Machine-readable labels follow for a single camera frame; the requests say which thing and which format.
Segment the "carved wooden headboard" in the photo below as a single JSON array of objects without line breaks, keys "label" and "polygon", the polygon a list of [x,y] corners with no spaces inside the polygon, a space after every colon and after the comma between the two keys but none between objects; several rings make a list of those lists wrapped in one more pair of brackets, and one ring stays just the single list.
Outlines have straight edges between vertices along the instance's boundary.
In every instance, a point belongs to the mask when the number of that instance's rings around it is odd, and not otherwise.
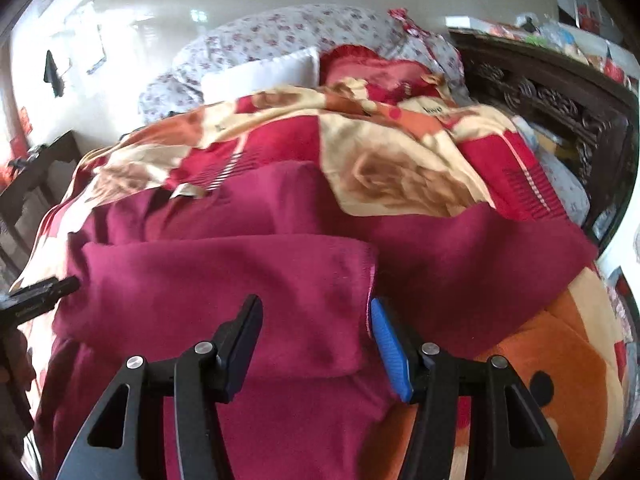
[{"label": "carved wooden headboard", "polygon": [[[579,159],[567,166],[591,204],[582,228],[603,250],[624,216],[638,172],[638,98],[552,50],[471,31],[450,34],[471,97],[498,100],[575,146]],[[613,221],[597,236],[594,223],[610,208]]]}]

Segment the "hand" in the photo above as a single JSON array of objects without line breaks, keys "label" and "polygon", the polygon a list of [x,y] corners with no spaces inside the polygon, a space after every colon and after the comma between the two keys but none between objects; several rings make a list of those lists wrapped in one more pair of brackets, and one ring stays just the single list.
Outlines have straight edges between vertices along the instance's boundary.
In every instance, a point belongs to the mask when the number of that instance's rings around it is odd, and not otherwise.
[{"label": "hand", "polygon": [[[31,366],[31,359],[27,354],[27,338],[19,330],[14,330],[0,344],[4,345],[16,383],[28,392],[36,378],[36,371]],[[0,384],[8,381],[9,371],[0,367]]]}]

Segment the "maroon blanket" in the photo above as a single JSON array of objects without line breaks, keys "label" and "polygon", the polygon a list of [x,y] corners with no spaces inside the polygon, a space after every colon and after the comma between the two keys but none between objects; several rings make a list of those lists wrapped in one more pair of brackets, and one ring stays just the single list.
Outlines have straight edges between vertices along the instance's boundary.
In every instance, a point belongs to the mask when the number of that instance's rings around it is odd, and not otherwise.
[{"label": "maroon blanket", "polygon": [[263,300],[264,327],[244,389],[220,410],[236,478],[356,478],[367,433],[395,401],[367,329],[374,275],[374,294],[425,339],[473,358],[595,256],[564,219],[514,222],[487,204],[450,219],[347,216],[310,163],[247,171],[200,200],[167,198],[146,190],[100,206],[70,240],[82,288],[56,317],[36,424],[46,478],[124,359],[179,355],[249,293]]}]

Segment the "metal screw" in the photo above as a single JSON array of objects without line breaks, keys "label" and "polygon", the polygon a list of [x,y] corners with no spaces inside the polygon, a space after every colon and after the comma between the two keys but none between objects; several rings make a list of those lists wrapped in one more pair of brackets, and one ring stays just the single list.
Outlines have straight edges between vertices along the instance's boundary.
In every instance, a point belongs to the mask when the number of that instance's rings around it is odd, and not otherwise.
[{"label": "metal screw", "polygon": [[491,364],[495,368],[506,368],[507,366],[509,366],[509,362],[507,361],[507,359],[505,359],[501,355],[494,355],[491,358]]},{"label": "metal screw", "polygon": [[436,343],[425,343],[420,350],[425,355],[437,355],[440,353],[440,347]]},{"label": "metal screw", "polygon": [[127,360],[127,368],[135,370],[136,368],[140,368],[142,366],[142,363],[144,362],[144,358],[140,357],[139,355],[134,355]]},{"label": "metal screw", "polygon": [[202,341],[194,347],[194,350],[196,354],[208,354],[213,350],[213,345],[209,341]]}]

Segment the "white wall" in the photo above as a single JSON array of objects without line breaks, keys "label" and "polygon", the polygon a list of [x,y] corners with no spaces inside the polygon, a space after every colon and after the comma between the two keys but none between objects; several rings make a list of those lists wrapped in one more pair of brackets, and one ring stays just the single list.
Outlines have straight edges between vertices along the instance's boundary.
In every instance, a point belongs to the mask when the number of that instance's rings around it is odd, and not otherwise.
[{"label": "white wall", "polygon": [[[53,43],[51,35],[79,1],[55,0],[41,18],[32,9],[22,17],[12,42],[12,69],[18,106],[26,106],[33,123],[32,142],[52,140],[72,128],[82,135],[84,150],[111,144],[140,125],[137,98],[145,83],[167,69],[178,50],[201,32],[191,21],[191,9],[207,13],[209,28],[253,12],[319,2],[382,12],[407,7],[421,25],[436,29],[444,28],[447,14],[504,22],[525,11],[557,15],[556,0],[93,0],[103,22],[107,61],[91,76],[72,64],[64,97],[54,99],[51,87],[42,82],[45,53]],[[73,31],[58,37],[61,43],[74,42]]]},{"label": "white wall", "polygon": [[607,10],[598,0],[577,0],[578,5],[587,4],[589,10],[594,10],[600,20],[600,36],[615,43],[621,43],[623,36],[611,19]]}]

